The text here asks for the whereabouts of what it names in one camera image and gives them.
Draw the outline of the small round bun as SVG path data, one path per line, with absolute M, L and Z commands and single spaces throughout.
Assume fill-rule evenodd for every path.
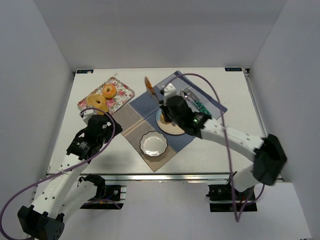
M 163 114 L 160 115 L 160 121 L 161 121 L 163 124 L 167 124 L 167 122 L 165 121 L 165 118 L 164 118 L 164 115 L 163 115 Z

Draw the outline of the brown crusty pastry piece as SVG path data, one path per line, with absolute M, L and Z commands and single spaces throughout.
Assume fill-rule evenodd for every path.
M 153 89 L 153 86 L 151 85 L 151 82 L 149 81 L 149 78 L 147 76 L 144 77 L 144 85 L 146 87 L 146 90 L 152 95 L 155 96 L 156 93 Z

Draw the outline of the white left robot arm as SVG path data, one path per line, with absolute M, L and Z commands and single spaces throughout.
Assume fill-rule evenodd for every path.
M 22 230 L 34 239 L 57 240 L 67 220 L 87 201 L 105 194 L 105 180 L 96 174 L 80 177 L 93 157 L 122 132 L 109 114 L 93 114 L 74 137 L 58 171 L 29 207 L 17 213 Z

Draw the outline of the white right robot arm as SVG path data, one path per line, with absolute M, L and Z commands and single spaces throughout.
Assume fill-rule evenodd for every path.
M 257 184 L 273 186 L 276 183 L 288 158 L 275 135 L 258 137 L 227 128 L 208 114 L 192 111 L 179 95 L 165 97 L 161 109 L 165 119 L 174 122 L 186 134 L 225 146 L 228 155 L 235 151 L 252 162 L 231 173 L 229 182 L 239 193 Z

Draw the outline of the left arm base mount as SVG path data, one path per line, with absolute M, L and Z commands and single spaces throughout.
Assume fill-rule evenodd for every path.
M 81 206 L 85 210 L 121 210 L 127 193 L 127 186 L 120 183 L 103 183 L 103 178 L 99 175 L 89 174 L 81 176 L 77 186 L 81 183 L 91 182 L 96 187 L 96 194 Z

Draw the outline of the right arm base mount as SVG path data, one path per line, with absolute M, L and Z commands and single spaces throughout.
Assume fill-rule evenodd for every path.
M 234 211 L 231 186 L 224 181 L 209 181 L 207 183 L 208 193 L 205 195 L 209 201 L 209 209 L 211 213 L 231 213 Z M 249 197 L 243 212 L 257 212 L 257 204 L 255 203 L 256 195 L 254 187 L 244 192 L 235 190 L 235 206 L 239 213 L 246 199 Z

